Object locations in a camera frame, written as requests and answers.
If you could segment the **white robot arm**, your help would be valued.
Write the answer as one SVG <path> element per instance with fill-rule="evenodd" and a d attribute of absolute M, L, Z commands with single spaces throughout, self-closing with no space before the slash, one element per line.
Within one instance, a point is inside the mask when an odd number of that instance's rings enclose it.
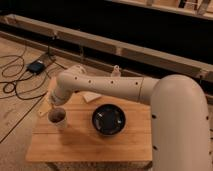
<path fill-rule="evenodd" d="M 56 77 L 49 103 L 60 106 L 76 91 L 90 91 L 150 106 L 153 171 L 213 171 L 207 99 L 192 78 L 89 76 L 74 65 Z"/>

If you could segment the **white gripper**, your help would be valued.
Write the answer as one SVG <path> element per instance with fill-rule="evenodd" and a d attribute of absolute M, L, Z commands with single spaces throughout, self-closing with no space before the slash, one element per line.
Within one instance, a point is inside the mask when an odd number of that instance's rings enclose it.
<path fill-rule="evenodd" d="M 43 117 L 43 116 L 46 115 L 52 108 L 53 108 L 52 103 L 50 102 L 49 98 L 46 97 L 46 98 L 43 100 L 43 102 L 42 102 L 42 104 L 41 104 L 41 106 L 40 106 L 40 108 L 39 108 L 39 110 L 38 110 L 38 116 L 39 116 L 39 117 Z"/>

